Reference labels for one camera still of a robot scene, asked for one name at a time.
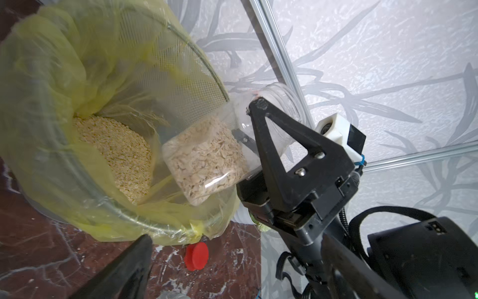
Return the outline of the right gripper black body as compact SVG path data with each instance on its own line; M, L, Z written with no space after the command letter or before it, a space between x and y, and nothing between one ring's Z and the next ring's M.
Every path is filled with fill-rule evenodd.
M331 225L342 226L344 208L358 191L360 172L355 170L346 179L339 178L320 196L313 192L290 212L273 209L262 172L237 185L241 203L254 221L279 232L285 242L312 245Z

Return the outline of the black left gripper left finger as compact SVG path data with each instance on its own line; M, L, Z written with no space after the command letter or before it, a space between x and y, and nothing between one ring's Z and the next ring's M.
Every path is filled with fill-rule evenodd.
M70 298L143 299L151 273L152 253L152 238L142 235Z

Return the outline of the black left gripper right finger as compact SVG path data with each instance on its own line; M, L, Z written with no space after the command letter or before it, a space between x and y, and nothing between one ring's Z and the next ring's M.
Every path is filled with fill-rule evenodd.
M404 299L334 237L324 234L321 255L333 299Z

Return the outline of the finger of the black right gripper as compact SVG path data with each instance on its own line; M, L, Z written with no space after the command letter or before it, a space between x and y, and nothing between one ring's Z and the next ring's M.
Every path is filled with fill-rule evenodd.
M329 210L355 193L352 158L344 146L259 98L248 107L273 211L289 213L318 201Z

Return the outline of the red lid oatmeal jar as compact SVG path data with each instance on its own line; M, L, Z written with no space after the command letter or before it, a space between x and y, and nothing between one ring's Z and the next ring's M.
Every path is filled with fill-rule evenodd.
M193 206L229 189L260 167L251 118L246 110L264 98L303 125L309 113L283 83L234 93L230 102L196 121L163 145L163 158Z

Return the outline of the red jar lid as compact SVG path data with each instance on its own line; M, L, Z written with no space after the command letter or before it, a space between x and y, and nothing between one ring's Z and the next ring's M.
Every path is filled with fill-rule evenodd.
M209 248L205 242L189 244L185 252L185 266L189 271L202 270L209 260Z

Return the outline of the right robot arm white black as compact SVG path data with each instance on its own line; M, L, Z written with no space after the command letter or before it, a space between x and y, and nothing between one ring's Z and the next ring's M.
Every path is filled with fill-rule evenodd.
M239 183L253 217L279 233L285 264L307 278L296 299L475 299L478 247L450 218L377 206L348 221L366 160L365 135L338 114L315 129L265 98L247 110L260 171Z

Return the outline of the mesh trash bin yellow bag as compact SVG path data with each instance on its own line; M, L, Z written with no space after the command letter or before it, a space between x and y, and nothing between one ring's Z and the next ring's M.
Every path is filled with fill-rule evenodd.
M233 189L192 205L162 147L228 100L164 1L60 1L1 42L1 158L29 199L102 242L224 232Z

